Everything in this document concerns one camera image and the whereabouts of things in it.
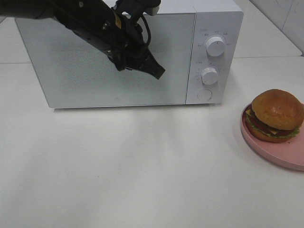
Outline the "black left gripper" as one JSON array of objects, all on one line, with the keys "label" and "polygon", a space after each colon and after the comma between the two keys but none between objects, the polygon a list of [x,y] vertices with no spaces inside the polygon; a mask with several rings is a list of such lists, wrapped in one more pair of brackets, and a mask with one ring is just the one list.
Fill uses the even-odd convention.
[{"label": "black left gripper", "polygon": [[143,14],[101,14],[100,33],[107,41],[108,58],[117,70],[136,70],[160,79],[165,69],[148,49],[150,28]]}]

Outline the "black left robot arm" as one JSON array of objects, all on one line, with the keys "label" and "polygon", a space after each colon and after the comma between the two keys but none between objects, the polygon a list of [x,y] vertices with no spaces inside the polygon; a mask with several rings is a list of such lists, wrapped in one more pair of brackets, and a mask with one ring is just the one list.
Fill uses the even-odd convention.
[{"label": "black left robot arm", "polygon": [[144,13],[154,16],[159,0],[2,0],[0,14],[26,19],[53,18],[103,52],[118,71],[137,70],[159,79],[165,69],[148,49],[151,32]]}]

